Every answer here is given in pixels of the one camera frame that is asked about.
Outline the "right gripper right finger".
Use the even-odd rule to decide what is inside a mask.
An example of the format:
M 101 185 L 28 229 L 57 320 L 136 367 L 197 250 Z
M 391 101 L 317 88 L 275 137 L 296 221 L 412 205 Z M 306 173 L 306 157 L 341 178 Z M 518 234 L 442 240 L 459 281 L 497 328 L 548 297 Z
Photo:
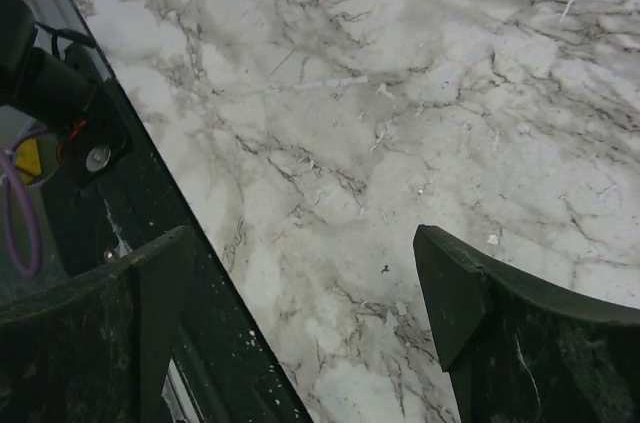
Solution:
M 436 226 L 413 249 L 464 422 L 635 422 L 639 313 L 540 279 Z

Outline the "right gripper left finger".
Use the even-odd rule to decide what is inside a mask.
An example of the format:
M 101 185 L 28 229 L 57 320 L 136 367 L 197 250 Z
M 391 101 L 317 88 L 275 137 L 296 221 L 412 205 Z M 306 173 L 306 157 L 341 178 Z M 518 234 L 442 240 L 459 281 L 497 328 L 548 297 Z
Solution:
M 176 227 L 2 307 L 2 421 L 155 421 L 194 262 Z

